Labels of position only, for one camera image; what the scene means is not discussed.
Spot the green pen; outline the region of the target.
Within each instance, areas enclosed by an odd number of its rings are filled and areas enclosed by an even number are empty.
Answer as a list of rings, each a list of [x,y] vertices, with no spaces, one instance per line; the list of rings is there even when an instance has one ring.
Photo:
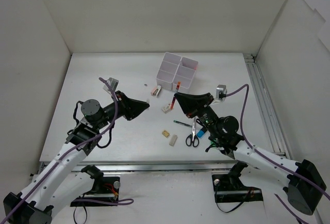
[[[190,125],[190,124],[187,124],[187,123],[184,123],[184,122],[180,122],[180,121],[177,121],[177,120],[173,120],[173,122],[176,123],[176,124],[179,124],[179,125],[186,126],[186,127],[192,127],[192,125]]]

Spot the blue highlighter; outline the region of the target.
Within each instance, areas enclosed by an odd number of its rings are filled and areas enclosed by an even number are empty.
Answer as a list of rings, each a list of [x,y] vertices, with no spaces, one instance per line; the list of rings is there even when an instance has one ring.
[[[207,129],[202,128],[202,129],[200,129],[200,130],[197,132],[196,136],[197,136],[198,138],[202,138],[202,137],[205,135],[206,132],[207,132]]]

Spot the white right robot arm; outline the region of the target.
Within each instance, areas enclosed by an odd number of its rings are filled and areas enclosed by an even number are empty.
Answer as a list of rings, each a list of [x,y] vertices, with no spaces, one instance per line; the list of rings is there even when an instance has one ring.
[[[175,93],[183,113],[190,119],[197,117],[210,133],[210,148],[252,167],[260,176],[258,188],[285,194],[289,204],[297,211],[312,215],[322,197],[329,197],[326,184],[316,166],[308,161],[297,162],[249,142],[242,130],[242,122],[233,116],[218,117],[211,108],[214,101],[210,93],[191,95]]]

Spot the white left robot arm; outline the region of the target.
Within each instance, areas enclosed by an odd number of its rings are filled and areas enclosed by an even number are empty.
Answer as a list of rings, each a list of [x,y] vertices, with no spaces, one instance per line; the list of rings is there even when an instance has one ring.
[[[128,98],[117,91],[114,102],[102,108],[95,99],[79,102],[83,118],[76,122],[61,150],[37,177],[19,193],[9,193],[3,200],[2,223],[51,223],[53,218],[80,195],[99,192],[103,173],[86,166],[72,179],[68,175],[97,147],[100,129],[111,132],[115,121],[130,121],[149,108],[149,103]]]

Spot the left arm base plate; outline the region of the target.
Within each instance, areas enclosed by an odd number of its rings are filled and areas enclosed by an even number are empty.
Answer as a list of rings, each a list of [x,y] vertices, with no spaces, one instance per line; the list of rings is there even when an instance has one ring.
[[[101,202],[116,202],[119,200],[119,187],[120,177],[116,175],[106,175],[102,181],[93,187],[90,191],[82,194],[79,198],[101,201]],[[99,207],[108,206],[103,203],[90,202],[90,201],[73,201],[70,203],[70,207]]]

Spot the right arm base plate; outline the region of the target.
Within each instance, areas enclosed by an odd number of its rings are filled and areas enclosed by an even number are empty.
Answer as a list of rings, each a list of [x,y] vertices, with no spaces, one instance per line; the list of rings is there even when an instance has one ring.
[[[240,203],[246,197],[246,202],[263,201],[259,188],[244,186],[239,178],[230,178],[227,174],[213,174],[214,200],[216,203]]]

